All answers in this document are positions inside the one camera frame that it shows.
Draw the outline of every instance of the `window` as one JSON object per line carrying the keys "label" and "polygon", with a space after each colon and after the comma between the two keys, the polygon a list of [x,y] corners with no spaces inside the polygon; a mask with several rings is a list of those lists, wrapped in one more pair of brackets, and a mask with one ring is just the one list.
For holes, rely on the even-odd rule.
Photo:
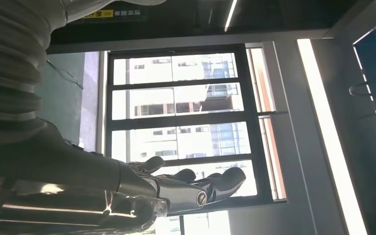
{"label": "window", "polygon": [[173,114],[174,112],[174,104],[166,104],[166,113]]}
{"label": "window", "polygon": [[201,103],[200,102],[192,103],[192,109],[194,110],[194,112],[200,112],[201,111]]}
{"label": "window", "polygon": [[231,98],[224,99],[222,102],[213,102],[206,96],[208,88],[209,85],[192,85],[113,91],[112,119],[122,120],[150,118],[152,115],[164,114],[179,116],[188,113],[206,114],[244,110],[241,94],[232,95]]}
{"label": "window", "polygon": [[178,67],[197,66],[196,62],[182,62],[178,63]]}
{"label": "window", "polygon": [[[259,200],[272,195],[271,168],[262,167],[269,157],[262,139],[264,127],[252,121],[267,114],[259,113],[250,100],[254,90],[246,50],[244,45],[219,47],[222,53],[216,47],[201,47],[175,49],[173,56],[164,56],[168,55],[164,50],[141,52],[152,53],[147,58],[132,58],[132,52],[120,56],[111,52],[109,57],[113,60],[109,65],[115,67],[108,78],[107,156],[143,162],[146,156],[158,155],[167,166],[158,173],[191,168],[197,179],[234,166],[247,175],[233,199],[198,212],[268,203]],[[129,74],[126,68],[140,64],[149,66]],[[210,221],[210,213],[194,217],[201,224]],[[168,223],[175,223],[168,232],[179,231],[176,217]]]}
{"label": "window", "polygon": [[161,136],[162,135],[162,131],[154,131],[153,135],[154,136]]}
{"label": "window", "polygon": [[156,156],[172,156],[172,155],[177,155],[176,150],[163,150],[163,151],[157,151],[155,152]]}
{"label": "window", "polygon": [[143,69],[145,69],[145,65],[135,65],[134,68],[136,70],[143,70]]}
{"label": "window", "polygon": [[168,135],[175,135],[176,134],[176,129],[168,130],[166,133]]}
{"label": "window", "polygon": [[[270,112],[276,109],[272,90],[267,76],[265,61],[261,48],[247,50],[249,67],[253,82],[253,91],[256,98],[256,107],[259,112]],[[263,148],[266,156],[270,185],[273,199],[286,198],[283,176],[276,147],[271,118],[259,120],[262,132]]]}
{"label": "window", "polygon": [[189,113],[189,103],[177,103],[176,112],[177,113]]}
{"label": "window", "polygon": [[191,128],[184,128],[184,129],[181,129],[181,134],[184,134],[184,133],[191,133]]}
{"label": "window", "polygon": [[206,156],[205,153],[192,153],[192,154],[188,154],[187,158],[203,158],[205,156]]}
{"label": "window", "polygon": [[207,126],[196,127],[195,132],[208,132],[210,129]]}
{"label": "window", "polygon": [[152,64],[169,64],[171,63],[171,59],[155,59],[152,60]]}

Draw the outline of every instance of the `window frame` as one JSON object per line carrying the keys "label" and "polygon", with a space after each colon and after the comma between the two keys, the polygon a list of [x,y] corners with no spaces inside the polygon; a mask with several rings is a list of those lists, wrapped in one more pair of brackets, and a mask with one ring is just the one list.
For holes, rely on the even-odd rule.
{"label": "window frame", "polygon": [[[237,77],[235,78],[217,78],[204,80],[184,80],[173,82],[142,83],[142,84],[125,84],[114,85],[114,60],[144,58],[144,57],[164,57],[179,55],[196,55],[196,54],[215,54],[215,53],[233,53],[235,65],[237,67]],[[227,83],[239,83],[242,95],[244,111],[226,112],[226,113],[209,113],[196,115],[179,115],[171,117],[146,117],[138,119],[112,120],[113,108],[113,91],[164,88],[192,85],[218,85]],[[257,195],[246,197],[232,197],[224,201],[206,205],[200,210],[185,211],[182,213],[170,214],[175,216],[180,214],[205,213],[231,208],[267,205],[276,203],[272,197],[272,190],[267,169],[266,157],[263,148],[259,119],[266,118],[274,112],[258,112],[256,100],[253,92],[253,83],[250,75],[248,58],[245,44],[217,45],[205,47],[181,47],[165,49],[148,49],[136,51],[113,51],[108,54],[108,73],[107,73],[107,102],[106,102],[106,156],[111,157],[112,153],[112,132],[127,131],[132,129],[149,129],[163,127],[180,127],[202,124],[221,124],[246,122],[248,137],[250,142],[250,154],[234,154],[216,157],[202,157],[191,159],[179,159],[165,161],[165,166],[176,165],[196,165],[206,163],[221,163],[231,161],[251,160],[254,177],[256,181]]]}

